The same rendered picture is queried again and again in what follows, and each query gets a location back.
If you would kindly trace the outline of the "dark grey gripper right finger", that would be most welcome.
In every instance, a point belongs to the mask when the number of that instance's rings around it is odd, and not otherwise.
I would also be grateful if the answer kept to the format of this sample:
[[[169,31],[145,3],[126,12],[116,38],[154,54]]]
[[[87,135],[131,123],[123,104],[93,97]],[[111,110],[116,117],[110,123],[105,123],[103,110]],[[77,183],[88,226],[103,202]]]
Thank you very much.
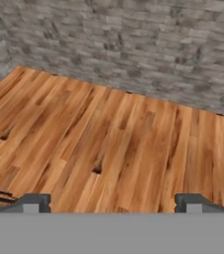
[[[214,203],[200,193],[177,193],[174,196],[175,212],[185,213],[220,213],[224,206]]]

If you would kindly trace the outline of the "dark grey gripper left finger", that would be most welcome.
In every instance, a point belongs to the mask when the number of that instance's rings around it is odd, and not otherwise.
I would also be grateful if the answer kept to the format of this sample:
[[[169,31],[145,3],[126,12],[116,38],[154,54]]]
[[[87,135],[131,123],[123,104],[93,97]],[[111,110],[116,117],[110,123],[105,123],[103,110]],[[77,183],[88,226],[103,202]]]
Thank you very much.
[[[0,206],[0,212],[49,213],[51,196],[48,193],[26,193],[11,204]]]

